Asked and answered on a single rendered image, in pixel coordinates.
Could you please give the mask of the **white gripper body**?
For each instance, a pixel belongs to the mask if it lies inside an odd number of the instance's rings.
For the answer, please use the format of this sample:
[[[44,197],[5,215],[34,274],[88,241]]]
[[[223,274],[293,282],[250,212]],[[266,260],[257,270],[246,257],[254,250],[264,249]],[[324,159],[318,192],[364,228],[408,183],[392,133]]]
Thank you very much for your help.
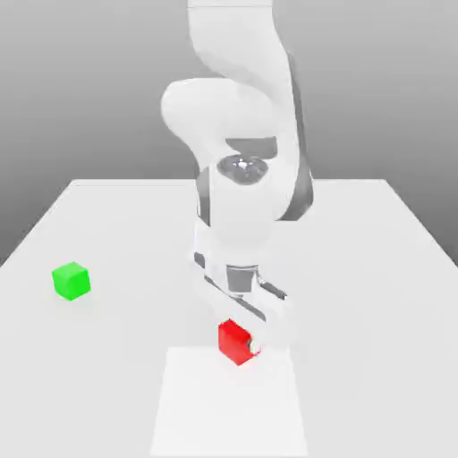
[[[273,348],[293,342],[293,302],[257,268],[205,270],[202,294],[222,319],[231,319],[250,334],[270,332]]]

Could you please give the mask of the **small red cube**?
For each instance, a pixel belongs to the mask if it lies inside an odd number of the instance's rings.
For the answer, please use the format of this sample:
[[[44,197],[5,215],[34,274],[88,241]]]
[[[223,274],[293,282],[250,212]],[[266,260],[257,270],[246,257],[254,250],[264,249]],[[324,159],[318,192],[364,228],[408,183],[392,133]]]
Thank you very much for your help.
[[[255,352],[252,349],[251,334],[231,319],[218,325],[218,348],[237,366],[241,366],[260,353],[260,350]]]

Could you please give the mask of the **small green cube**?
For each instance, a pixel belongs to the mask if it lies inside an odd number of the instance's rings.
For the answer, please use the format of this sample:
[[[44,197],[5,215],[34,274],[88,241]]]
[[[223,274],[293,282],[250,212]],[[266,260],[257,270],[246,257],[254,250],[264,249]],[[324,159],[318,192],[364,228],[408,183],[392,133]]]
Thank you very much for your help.
[[[70,262],[52,271],[55,291],[68,301],[73,301],[91,290],[89,271]]]

